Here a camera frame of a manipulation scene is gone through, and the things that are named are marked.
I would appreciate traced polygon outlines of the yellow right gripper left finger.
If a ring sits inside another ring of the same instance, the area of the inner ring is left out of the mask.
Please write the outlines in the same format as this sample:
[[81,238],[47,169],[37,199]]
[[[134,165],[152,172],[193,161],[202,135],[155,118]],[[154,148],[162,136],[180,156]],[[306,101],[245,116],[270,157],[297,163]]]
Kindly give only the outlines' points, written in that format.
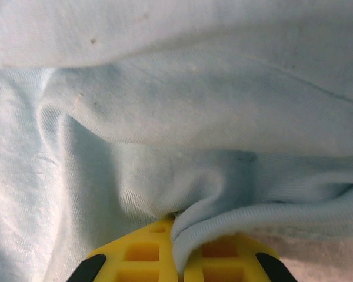
[[158,220],[90,252],[70,282],[183,282],[172,258],[173,221]]

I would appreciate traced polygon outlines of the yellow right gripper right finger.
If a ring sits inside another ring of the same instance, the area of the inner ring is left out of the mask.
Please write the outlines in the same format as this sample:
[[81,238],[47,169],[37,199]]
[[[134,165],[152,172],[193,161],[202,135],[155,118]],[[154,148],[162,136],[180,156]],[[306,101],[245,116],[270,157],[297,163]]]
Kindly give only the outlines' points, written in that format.
[[296,282],[296,278],[272,248],[238,233],[194,250],[183,282]]

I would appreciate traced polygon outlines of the light blue t-shirt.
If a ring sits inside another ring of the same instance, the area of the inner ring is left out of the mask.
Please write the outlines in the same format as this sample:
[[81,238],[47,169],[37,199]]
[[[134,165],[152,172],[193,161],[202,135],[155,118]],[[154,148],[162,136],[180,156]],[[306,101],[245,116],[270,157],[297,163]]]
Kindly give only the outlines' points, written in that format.
[[353,0],[0,0],[0,282],[167,215],[353,236]]

